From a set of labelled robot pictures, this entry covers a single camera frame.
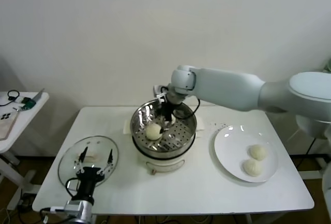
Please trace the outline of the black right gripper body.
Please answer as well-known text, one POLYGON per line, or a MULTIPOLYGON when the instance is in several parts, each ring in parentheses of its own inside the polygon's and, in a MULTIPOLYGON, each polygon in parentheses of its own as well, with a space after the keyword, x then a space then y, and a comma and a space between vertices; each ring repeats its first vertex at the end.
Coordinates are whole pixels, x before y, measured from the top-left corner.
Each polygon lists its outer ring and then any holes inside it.
POLYGON ((178 104, 172 103, 166 96, 161 97, 161 115, 165 120, 171 120, 174 110, 178 107, 178 104))

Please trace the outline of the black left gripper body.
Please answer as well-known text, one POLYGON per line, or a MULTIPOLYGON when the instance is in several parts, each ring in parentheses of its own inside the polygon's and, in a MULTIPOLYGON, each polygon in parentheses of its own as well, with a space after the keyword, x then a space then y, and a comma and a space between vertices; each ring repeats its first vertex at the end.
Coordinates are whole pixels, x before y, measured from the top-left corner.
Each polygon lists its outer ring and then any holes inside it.
POLYGON ((96 184, 104 180, 104 175, 98 173, 98 167, 83 167, 84 172, 77 174, 80 181, 76 194, 76 200, 94 201, 93 193, 96 184))

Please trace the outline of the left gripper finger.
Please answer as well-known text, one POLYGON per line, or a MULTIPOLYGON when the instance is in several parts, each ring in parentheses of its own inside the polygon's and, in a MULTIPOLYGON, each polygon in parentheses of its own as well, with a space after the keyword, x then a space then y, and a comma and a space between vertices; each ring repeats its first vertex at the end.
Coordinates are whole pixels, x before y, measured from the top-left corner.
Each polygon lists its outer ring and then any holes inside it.
POLYGON ((78 160, 74 161, 74 170, 75 170, 75 174, 82 174, 84 173, 84 169, 83 169, 83 162, 87 153, 88 147, 86 147, 84 149, 84 151, 79 155, 78 160))
POLYGON ((108 156, 108 160, 107 160, 107 164, 106 166, 101 169, 100 175, 105 175, 105 174, 111 174, 113 172, 114 169, 114 165, 113 165, 113 150, 110 150, 109 156, 108 156))

